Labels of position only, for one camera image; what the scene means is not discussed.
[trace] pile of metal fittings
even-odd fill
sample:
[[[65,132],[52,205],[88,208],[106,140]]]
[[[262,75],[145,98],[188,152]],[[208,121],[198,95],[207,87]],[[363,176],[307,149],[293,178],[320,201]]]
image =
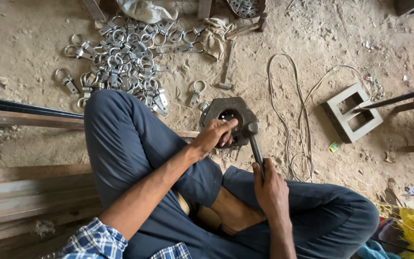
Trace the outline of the pile of metal fittings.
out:
[[[245,18],[253,18],[259,11],[258,0],[229,0],[232,9]]]
[[[124,26],[115,24],[121,19]],[[171,71],[167,66],[159,66],[155,58],[170,52],[202,52],[202,42],[196,41],[201,32],[207,27],[193,28],[185,31],[181,28],[172,29],[175,22],[159,21],[156,24],[146,24],[135,20],[126,20],[116,16],[107,22],[98,32],[104,40],[96,47],[89,40],[78,40],[81,35],[71,37],[71,44],[65,47],[68,57],[89,59],[91,71],[81,76],[80,82],[84,96],[79,99],[78,107],[84,108],[87,100],[97,90],[115,89],[132,94],[139,98],[149,109],[164,117],[168,116],[167,98],[160,79],[155,77],[161,71]],[[160,46],[167,40],[175,44],[183,39],[186,44],[179,47]],[[75,86],[70,71],[59,68],[55,78],[68,87],[72,93],[80,90]]]

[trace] blue cloth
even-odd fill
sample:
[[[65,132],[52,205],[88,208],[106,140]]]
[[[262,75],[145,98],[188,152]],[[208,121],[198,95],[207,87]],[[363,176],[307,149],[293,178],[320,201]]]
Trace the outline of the blue cloth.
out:
[[[357,255],[363,259],[401,259],[400,256],[384,251],[376,241],[369,240],[358,251]]]
[[[127,241],[115,229],[94,218],[69,238],[63,248],[63,259],[121,259]],[[151,259],[191,259],[184,243],[164,248]]]
[[[84,126],[98,195],[105,208],[187,145],[139,99],[114,90],[101,90],[90,97]],[[378,226],[375,205],[352,190],[295,181],[287,181],[287,185],[298,258],[348,258]],[[173,188],[189,202],[210,207],[221,186],[260,209],[253,174],[231,166],[223,175],[209,157],[190,166]],[[181,242],[196,259],[269,258],[270,228],[265,221],[234,236],[205,231],[183,212],[170,190],[129,240],[123,258],[148,259]]]

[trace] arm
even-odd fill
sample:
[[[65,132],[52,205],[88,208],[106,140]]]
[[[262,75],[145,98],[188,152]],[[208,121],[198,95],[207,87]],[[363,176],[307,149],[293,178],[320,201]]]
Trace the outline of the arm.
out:
[[[268,218],[271,230],[270,257],[296,259],[292,236],[292,222],[288,211],[288,187],[284,177],[278,174],[271,159],[265,164],[264,183],[260,166],[253,163],[255,195],[261,209]]]
[[[129,240],[187,168],[204,159],[217,144],[231,144],[231,129],[236,125],[236,119],[210,121],[191,144],[116,200],[98,217],[100,221]]]

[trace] hand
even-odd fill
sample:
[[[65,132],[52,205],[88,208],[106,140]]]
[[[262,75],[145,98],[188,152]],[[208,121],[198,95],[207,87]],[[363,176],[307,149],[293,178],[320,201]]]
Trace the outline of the hand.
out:
[[[260,166],[256,162],[252,164],[258,204],[269,222],[288,220],[289,223],[287,183],[284,181],[284,177],[276,172],[271,159],[265,158],[263,163],[265,167],[264,183]]]
[[[237,126],[237,119],[230,121],[213,119],[202,130],[194,141],[189,144],[198,154],[198,161],[204,159],[207,154],[218,144],[223,147],[231,145],[233,136],[231,130]]]

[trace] hammer head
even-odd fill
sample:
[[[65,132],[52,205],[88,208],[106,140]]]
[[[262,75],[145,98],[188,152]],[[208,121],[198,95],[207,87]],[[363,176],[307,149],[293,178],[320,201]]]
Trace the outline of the hammer head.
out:
[[[218,87],[226,89],[226,90],[231,90],[231,86],[225,83],[219,83]]]
[[[260,28],[258,28],[259,32],[264,32],[266,27],[268,26],[268,13],[264,12],[260,15],[260,19],[258,20],[260,24]]]

